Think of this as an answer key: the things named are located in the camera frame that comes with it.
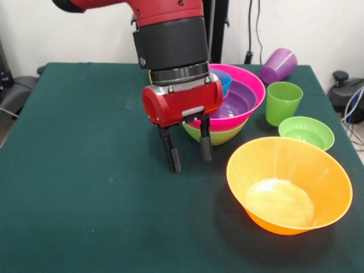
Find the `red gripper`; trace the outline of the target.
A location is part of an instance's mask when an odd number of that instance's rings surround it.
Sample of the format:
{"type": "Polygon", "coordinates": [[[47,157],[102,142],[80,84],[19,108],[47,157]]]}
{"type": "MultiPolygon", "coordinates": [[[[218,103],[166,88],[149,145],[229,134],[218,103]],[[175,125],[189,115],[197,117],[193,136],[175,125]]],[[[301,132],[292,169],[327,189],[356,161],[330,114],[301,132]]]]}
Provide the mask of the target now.
{"type": "Polygon", "coordinates": [[[178,151],[173,147],[168,126],[179,124],[185,117],[203,113],[200,118],[200,148],[204,161],[213,159],[210,138],[210,114],[223,102],[222,84],[214,73],[182,84],[150,85],[142,90],[142,102],[146,114],[158,125],[169,170],[181,172],[178,151]]]}

